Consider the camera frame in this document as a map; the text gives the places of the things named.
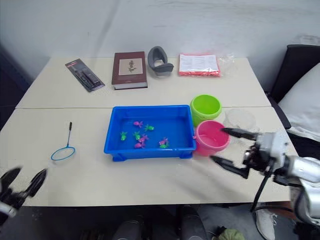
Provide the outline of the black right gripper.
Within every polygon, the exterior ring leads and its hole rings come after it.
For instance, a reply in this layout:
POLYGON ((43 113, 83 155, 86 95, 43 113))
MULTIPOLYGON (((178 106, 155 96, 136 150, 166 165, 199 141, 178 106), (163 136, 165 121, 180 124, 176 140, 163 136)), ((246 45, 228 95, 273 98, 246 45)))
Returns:
MULTIPOLYGON (((256 141, 257 136, 259 135, 257 132, 250 132, 241 128, 224 127, 221 131, 232 137, 244 138, 251 141, 256 141)), ((246 165, 246 167, 236 167, 233 161, 215 155, 211 155, 209 158, 223 169, 239 175, 244 179, 249 177, 250 169, 254 169, 259 172, 263 172, 265 170, 265 161, 261 156, 260 146, 257 143, 251 145, 244 153, 242 163, 246 165)))

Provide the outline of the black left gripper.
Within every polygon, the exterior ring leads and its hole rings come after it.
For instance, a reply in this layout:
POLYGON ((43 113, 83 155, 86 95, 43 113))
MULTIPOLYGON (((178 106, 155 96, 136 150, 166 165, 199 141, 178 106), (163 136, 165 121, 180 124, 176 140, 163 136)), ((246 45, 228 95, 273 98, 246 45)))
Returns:
POLYGON ((47 169, 38 172, 24 191, 14 192, 9 186, 16 179, 21 167, 8 170, 0 177, 0 201, 13 208, 21 208, 27 197, 34 197, 47 177, 47 169))

